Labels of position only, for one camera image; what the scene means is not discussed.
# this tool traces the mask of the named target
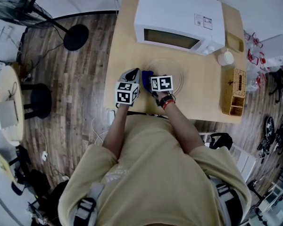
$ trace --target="red wristband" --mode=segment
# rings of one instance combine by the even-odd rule
[[[171,103],[171,102],[174,102],[175,103],[175,101],[172,99],[172,100],[167,100],[165,103],[164,103],[164,105],[162,106],[162,108],[163,109],[165,109],[165,107],[169,104],[169,103]]]

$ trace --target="electric fan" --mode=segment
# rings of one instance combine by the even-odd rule
[[[77,24],[69,30],[55,22],[51,15],[42,9],[36,0],[0,0],[0,20],[30,28],[56,26],[63,30],[64,46],[70,51],[81,48],[88,39],[89,30],[83,24]]]

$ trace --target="beige t-shirt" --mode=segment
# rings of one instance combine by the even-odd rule
[[[58,206],[63,226],[92,182],[105,184],[98,201],[98,226],[218,226],[224,219],[207,175],[240,191],[250,208],[251,195],[225,147],[201,146],[184,154],[168,120],[127,117],[119,160],[91,145],[65,188]]]

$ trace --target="small white cup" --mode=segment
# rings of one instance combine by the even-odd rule
[[[232,63],[234,63],[234,56],[230,51],[226,51],[220,55],[218,55],[218,63],[221,66],[225,66],[225,65],[231,65]]]

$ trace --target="white microwave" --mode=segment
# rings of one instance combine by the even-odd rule
[[[217,0],[139,0],[137,42],[208,55],[225,46],[222,4]]]

